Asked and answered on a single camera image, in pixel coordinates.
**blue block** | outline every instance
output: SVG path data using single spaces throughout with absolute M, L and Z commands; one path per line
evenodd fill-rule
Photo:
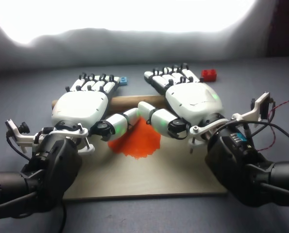
M 127 77 L 121 77 L 120 78 L 120 83 L 119 83 L 120 86 L 125 86 L 127 85 Z

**gray tabletop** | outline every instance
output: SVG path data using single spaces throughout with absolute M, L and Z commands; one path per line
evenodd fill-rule
M 19 171 L 25 164 L 5 140 L 7 119 L 27 122 L 33 133 L 50 126 L 51 101 L 64 94 L 64 87 L 72 85 L 82 71 L 128 77 L 128 85 L 120 87 L 117 95 L 156 94 L 143 73 L 163 65 L 0 73 L 0 171 Z M 289 58 L 206 62 L 190 64 L 190 68 L 196 75 L 202 69 L 217 70 L 217 81 L 209 85 L 219 94 L 228 118 L 249 111 L 251 98 L 264 91 L 270 91 L 277 104 L 289 100 Z M 277 109 L 273 123 L 289 132 L 289 103 Z M 272 137 L 270 129 L 265 129 L 255 137 L 256 148 L 268 146 Z M 263 154 L 272 161 L 289 160 L 289 139 L 277 132 L 276 144 Z M 65 233 L 289 232 L 289 207 L 250 208 L 232 195 L 78 202 L 68 203 L 67 210 Z M 0 232 L 55 233 L 61 220 L 62 210 L 57 207 L 25 219 L 1 219 Z

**red wire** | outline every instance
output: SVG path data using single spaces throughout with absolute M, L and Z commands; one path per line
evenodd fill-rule
M 280 105 L 274 107 L 273 109 L 271 109 L 270 112 L 269 112 L 269 115 L 268 115 L 268 119 L 270 118 L 270 114 L 273 112 L 273 110 L 275 110 L 276 108 L 280 107 L 281 105 L 284 105 L 285 103 L 289 103 L 289 100 L 286 101 L 286 102 L 283 102 L 282 104 L 280 104 Z M 272 126 L 271 126 L 271 130 L 272 130 L 272 134 L 274 135 L 273 142 L 268 147 L 262 148 L 262 149 L 257 150 L 257 151 L 267 150 L 267 149 L 271 148 L 275 144 L 275 142 L 276 142 L 276 134 L 275 134 L 274 128 Z

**wooden board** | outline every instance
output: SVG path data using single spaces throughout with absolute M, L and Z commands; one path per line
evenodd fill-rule
M 151 127 L 143 124 L 142 121 L 138 125 Z M 83 157 L 83 166 L 64 199 L 226 193 L 204 162 L 205 146 L 190 154 L 186 140 L 158 135 L 148 136 L 143 128 L 137 127 L 127 139 L 124 136 L 125 139 L 116 143 L 125 152 L 126 148 L 133 148 L 126 155 L 114 153 L 99 136 L 91 137 L 96 150 L 92 156 Z M 149 155 L 137 154 L 140 150 L 151 153 L 152 145 L 160 148 Z

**white backdrop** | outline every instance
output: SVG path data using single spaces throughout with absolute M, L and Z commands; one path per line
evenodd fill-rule
M 0 70 L 261 57 L 277 1 L 31 2 L 0 0 Z

